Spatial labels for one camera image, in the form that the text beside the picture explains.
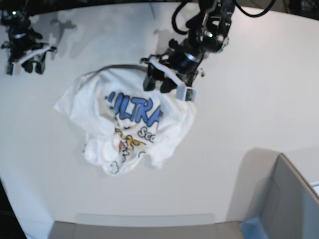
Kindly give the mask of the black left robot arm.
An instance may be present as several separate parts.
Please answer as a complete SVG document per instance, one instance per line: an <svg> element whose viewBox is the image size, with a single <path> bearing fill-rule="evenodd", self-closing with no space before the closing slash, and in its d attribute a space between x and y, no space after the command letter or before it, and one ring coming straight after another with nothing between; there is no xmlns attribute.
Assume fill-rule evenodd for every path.
<svg viewBox="0 0 319 239"><path fill-rule="evenodd" d="M150 55L141 59L148 65L147 75L143 88L145 91L155 89L156 82L162 83L161 93L169 93L177 88L167 73L157 69L151 63L156 59L159 63L173 70L175 75L187 86L192 86L198 67L209 53L222 51L228 41L228 32L232 23L231 17L235 4L230 0L200 0L199 13L185 24L187 30L180 30L176 24L177 14L187 4L182 2L174 11L171 24L173 30L186 38L182 42L171 39L168 48L163 54Z"/></svg>

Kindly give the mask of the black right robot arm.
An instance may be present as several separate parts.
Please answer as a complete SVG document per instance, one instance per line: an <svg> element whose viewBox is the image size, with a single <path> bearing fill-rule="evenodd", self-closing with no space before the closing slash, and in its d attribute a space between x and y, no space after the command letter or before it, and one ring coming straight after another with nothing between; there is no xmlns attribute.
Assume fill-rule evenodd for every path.
<svg viewBox="0 0 319 239"><path fill-rule="evenodd" d="M5 73L13 75L16 68L42 75L45 70L47 52L56 52L56 47L42 42L42 34L36 32L29 20L28 1L16 6L12 0L5 0L1 9L0 24L5 27L8 40L0 48L6 51Z"/></svg>

